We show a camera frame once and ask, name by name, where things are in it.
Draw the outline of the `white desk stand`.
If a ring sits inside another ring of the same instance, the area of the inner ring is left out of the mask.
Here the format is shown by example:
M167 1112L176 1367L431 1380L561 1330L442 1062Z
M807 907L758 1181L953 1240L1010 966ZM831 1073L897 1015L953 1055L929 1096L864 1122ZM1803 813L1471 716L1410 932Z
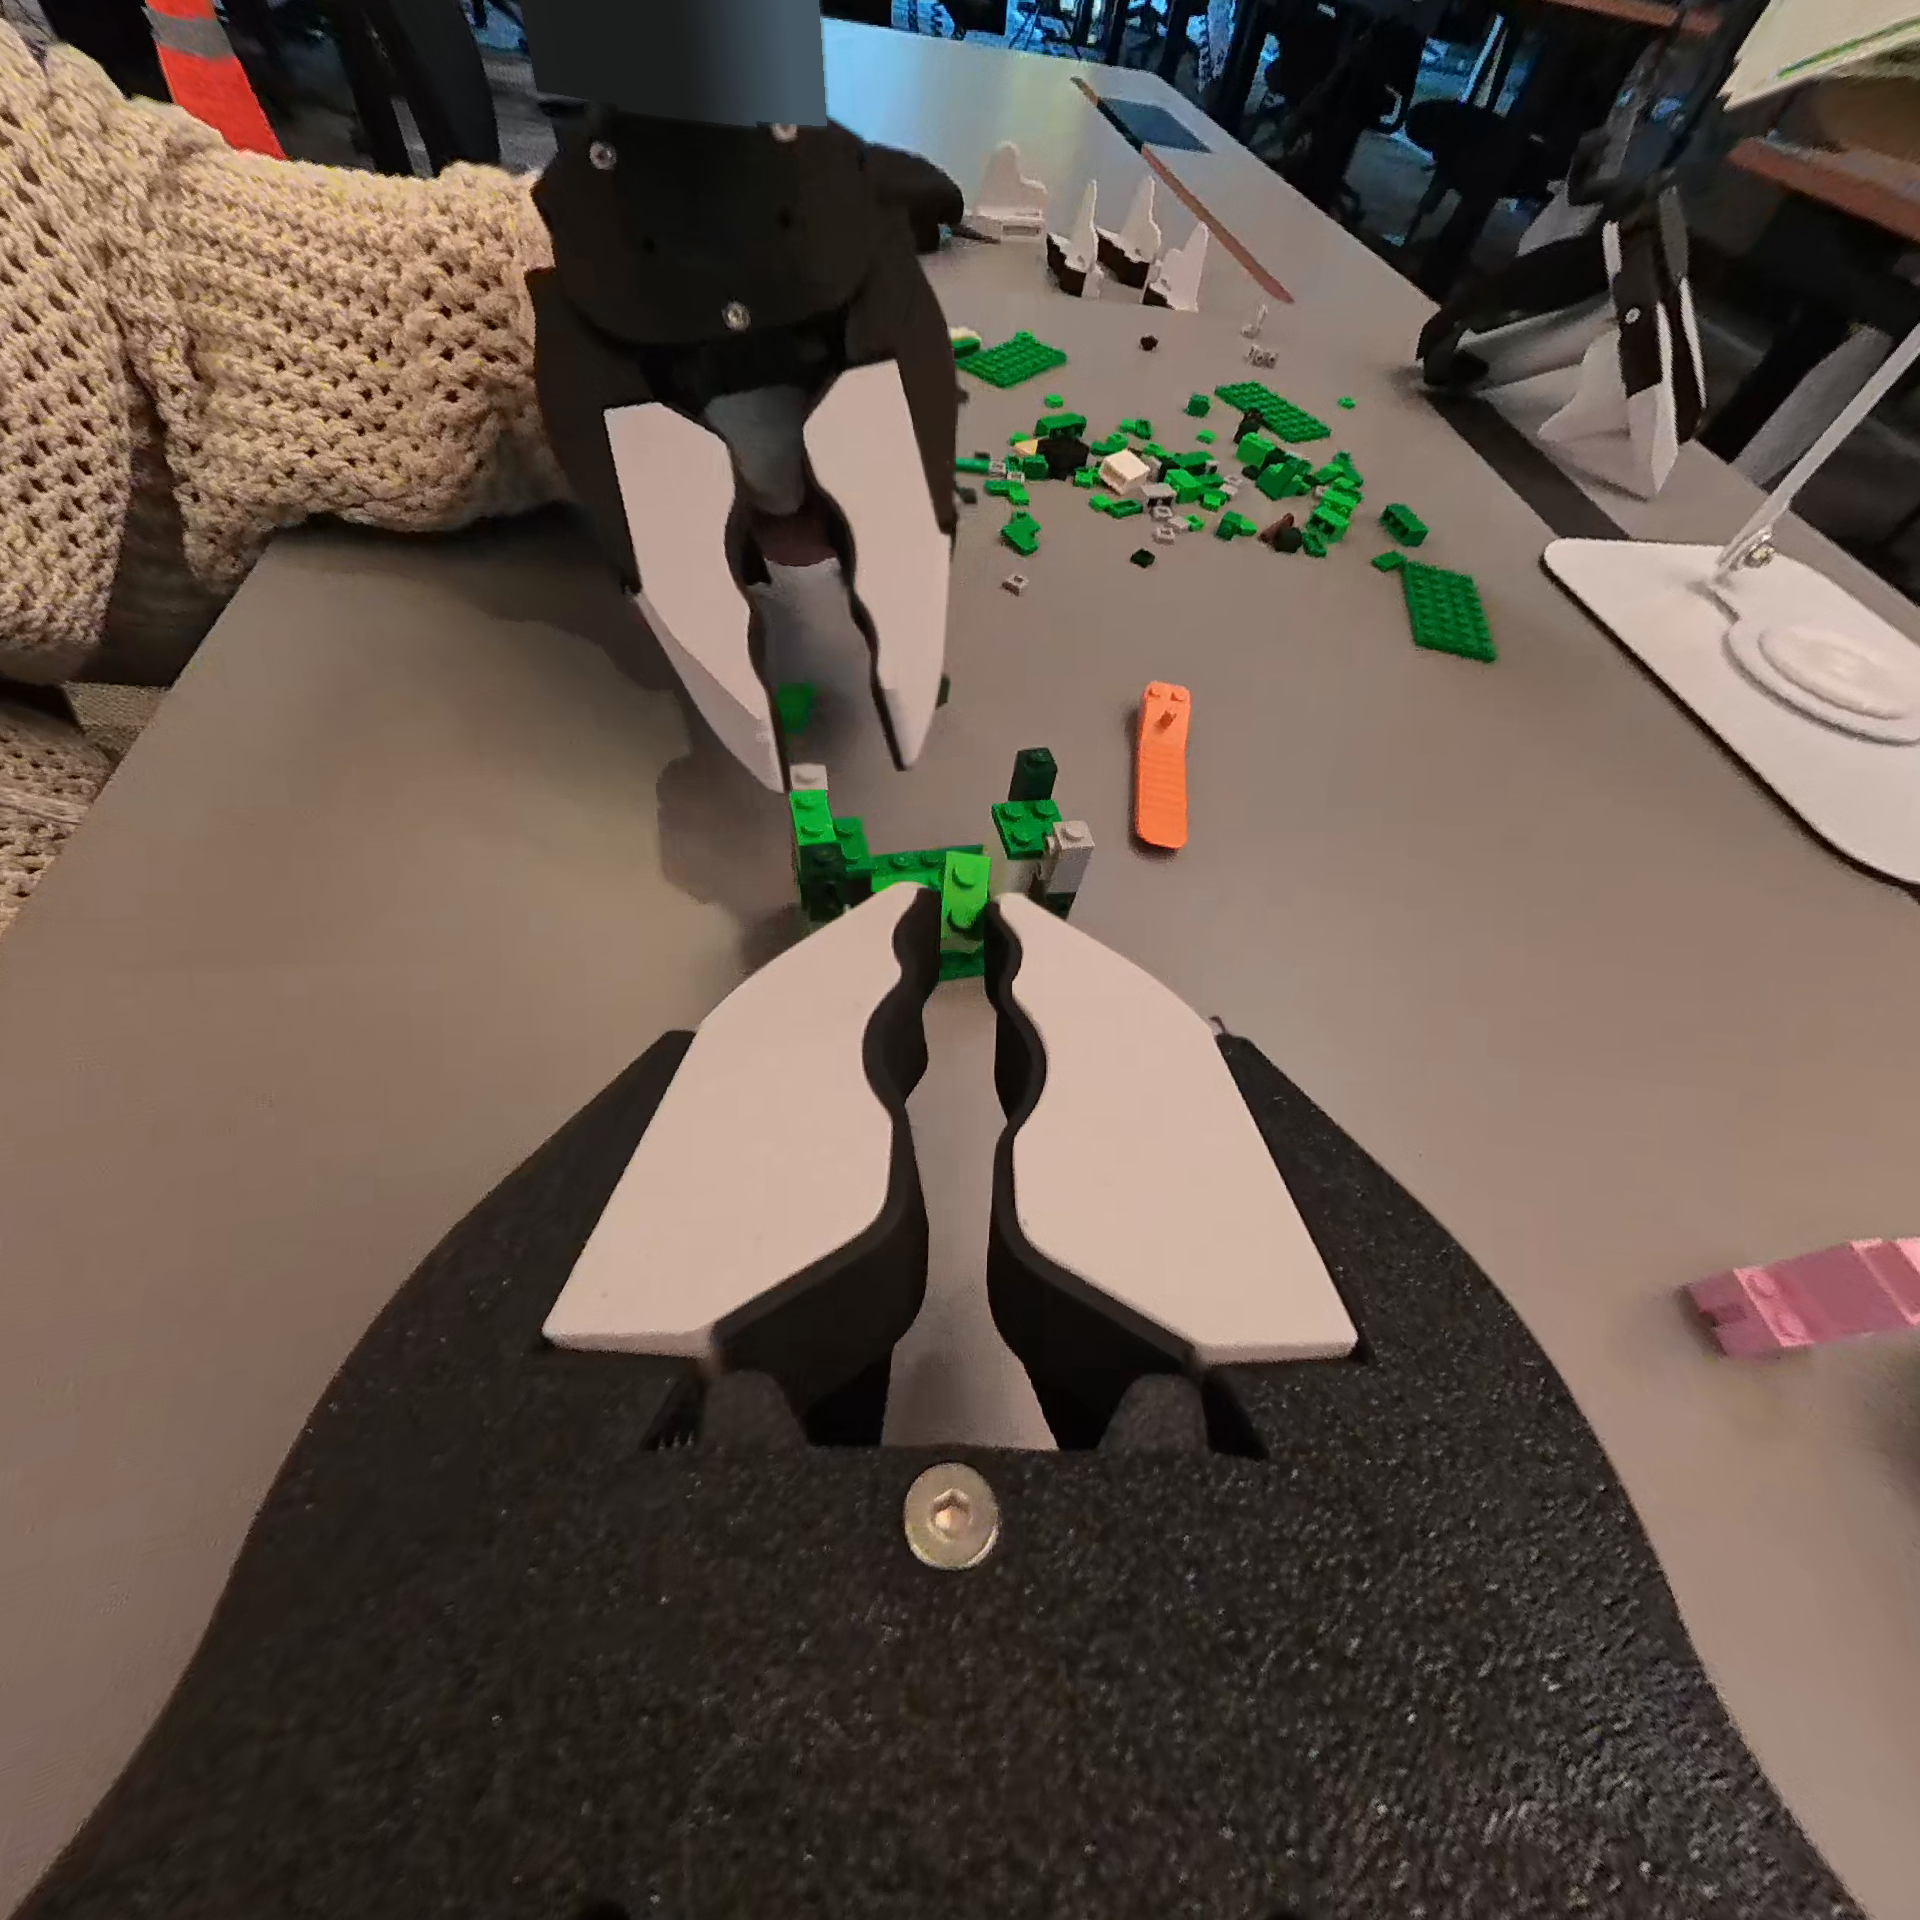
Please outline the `white desk stand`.
M1920 648L1780 551L1812 473L1915 366L1909 328L1725 541L1556 537L1546 574L1840 862L1920 886Z

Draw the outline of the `large green lego plate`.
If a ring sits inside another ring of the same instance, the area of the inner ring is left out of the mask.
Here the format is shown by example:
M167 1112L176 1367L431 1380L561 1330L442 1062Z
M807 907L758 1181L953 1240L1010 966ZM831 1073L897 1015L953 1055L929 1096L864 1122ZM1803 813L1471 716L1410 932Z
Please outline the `large green lego plate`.
M1420 648L1484 658L1484 665L1498 658L1490 619L1467 569L1402 563L1399 580L1402 580L1410 638Z

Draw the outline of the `green and grey lego build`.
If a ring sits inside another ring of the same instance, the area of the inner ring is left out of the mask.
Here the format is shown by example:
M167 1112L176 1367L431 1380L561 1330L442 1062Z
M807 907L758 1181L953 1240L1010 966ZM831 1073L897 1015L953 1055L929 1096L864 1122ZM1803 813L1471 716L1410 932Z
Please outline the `green and grey lego build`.
M1063 818L1055 803L1060 759L1047 747L1020 747L1010 793L989 808L997 862L989 894L1020 894L1047 916L1071 916L1093 868L1093 829ZM827 769L786 769L794 878L807 926L827 926L875 892L912 886L941 907L941 872L953 845L874 854L864 818L831 813Z

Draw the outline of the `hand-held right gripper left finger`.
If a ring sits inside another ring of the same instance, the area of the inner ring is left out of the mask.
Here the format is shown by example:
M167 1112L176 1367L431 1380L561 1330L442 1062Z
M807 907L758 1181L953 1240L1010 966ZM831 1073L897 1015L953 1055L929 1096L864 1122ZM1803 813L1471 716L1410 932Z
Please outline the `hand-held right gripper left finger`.
M726 996L541 1337L777 1380L890 1357L925 1298L908 1096L925 1073L929 990L935 892L902 882Z

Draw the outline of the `long wooden stick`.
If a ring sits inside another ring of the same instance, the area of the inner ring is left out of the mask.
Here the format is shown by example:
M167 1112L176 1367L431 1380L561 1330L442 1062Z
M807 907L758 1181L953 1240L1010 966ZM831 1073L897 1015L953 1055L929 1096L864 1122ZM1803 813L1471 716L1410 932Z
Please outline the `long wooden stick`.
M1149 164L1149 173L1199 217L1199 225L1207 225L1212 241L1222 241L1222 251L1247 269L1247 281L1261 297L1293 307L1284 281L1261 264L1261 258L1167 166L1167 157L1149 140L1121 127L1117 107L1143 107L1143 103L1108 103L1090 81L1074 83L1129 140L1129 150Z

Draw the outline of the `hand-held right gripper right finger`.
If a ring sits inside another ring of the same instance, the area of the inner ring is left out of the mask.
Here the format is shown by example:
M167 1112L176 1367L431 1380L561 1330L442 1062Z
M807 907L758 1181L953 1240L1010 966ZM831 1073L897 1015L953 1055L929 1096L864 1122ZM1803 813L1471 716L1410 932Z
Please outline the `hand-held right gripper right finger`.
M1184 1367L1354 1357L1222 1036L1041 903L989 911L987 985L1013 1275Z

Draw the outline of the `orange lego brick separator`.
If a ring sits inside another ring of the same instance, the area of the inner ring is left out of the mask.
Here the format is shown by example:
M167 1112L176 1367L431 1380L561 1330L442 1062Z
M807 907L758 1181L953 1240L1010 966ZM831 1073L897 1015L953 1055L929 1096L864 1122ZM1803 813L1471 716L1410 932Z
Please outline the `orange lego brick separator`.
M1190 687L1154 680L1137 705L1135 838L1154 854L1185 845Z

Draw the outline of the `person's left forearm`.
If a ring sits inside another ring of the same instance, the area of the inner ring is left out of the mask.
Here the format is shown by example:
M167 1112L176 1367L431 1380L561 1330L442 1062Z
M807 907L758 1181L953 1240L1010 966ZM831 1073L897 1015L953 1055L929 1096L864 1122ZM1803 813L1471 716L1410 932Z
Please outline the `person's left forearm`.
M81 49L0 35L0 658L82 680L143 476L231 595L276 530L565 500L532 367L532 175L236 151Z

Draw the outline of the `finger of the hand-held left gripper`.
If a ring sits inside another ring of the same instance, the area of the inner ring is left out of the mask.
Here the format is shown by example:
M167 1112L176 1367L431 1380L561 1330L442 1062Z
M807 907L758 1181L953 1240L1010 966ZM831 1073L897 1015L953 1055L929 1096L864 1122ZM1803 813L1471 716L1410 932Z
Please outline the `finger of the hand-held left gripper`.
M636 610L731 759L785 793L772 692L753 658L753 599L731 551L737 507L731 443L655 401L605 407L605 443L636 558Z
M935 516L902 367L841 367L804 420L807 484L841 530L841 580L874 648L897 769L918 769L941 707L953 530Z

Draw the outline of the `pink lego pig figure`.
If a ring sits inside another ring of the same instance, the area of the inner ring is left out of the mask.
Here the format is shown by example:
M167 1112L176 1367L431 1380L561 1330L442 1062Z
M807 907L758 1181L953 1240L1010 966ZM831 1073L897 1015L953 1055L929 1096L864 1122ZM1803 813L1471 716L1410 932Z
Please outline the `pink lego pig figure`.
M1920 1330L1920 1240L1856 1236L1685 1286L1725 1357L1788 1357Z

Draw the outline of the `pile of loose lego pieces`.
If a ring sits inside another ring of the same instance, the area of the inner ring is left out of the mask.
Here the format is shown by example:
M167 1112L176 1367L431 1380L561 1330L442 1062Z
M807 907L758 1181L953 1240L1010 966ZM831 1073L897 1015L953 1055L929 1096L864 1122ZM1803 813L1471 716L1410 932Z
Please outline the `pile of loose lego pieces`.
M1001 595L1035 595L1047 563L1108 558L1154 569L1185 548L1266 548L1323 563L1360 521L1362 473L1348 449L1276 443L1212 390L1172 420L1090 407L1047 372L1035 412L987 438L964 423L953 461L960 530L997 568Z

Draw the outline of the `orange traffic cone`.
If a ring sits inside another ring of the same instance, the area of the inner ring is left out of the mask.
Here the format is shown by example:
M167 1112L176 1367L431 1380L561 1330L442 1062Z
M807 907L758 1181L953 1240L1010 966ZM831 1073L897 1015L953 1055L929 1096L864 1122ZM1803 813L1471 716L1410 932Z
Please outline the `orange traffic cone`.
M223 131L236 151L288 157L210 0L150 0L143 18L181 114Z

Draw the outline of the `dark office chair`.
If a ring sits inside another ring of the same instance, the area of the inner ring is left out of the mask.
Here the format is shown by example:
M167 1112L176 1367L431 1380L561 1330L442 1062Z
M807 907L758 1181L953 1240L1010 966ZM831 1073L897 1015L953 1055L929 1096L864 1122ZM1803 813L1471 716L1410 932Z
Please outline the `dark office chair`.
M1269 9L1269 60L1261 66L1261 107L1247 120L1247 145L1276 173L1333 150L1346 127L1402 131L1415 103L1457 98L1489 39L1503 28L1503 4L1317 4L1284 0Z

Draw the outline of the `black and white device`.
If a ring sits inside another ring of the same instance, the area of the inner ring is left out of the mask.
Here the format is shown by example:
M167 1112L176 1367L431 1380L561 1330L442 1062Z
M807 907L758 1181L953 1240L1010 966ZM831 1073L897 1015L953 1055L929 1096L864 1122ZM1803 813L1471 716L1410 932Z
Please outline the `black and white device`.
M1437 392L1556 380L1538 443L1616 492L1663 492L1708 412L1680 189L1605 207L1588 230L1467 281L1415 359Z

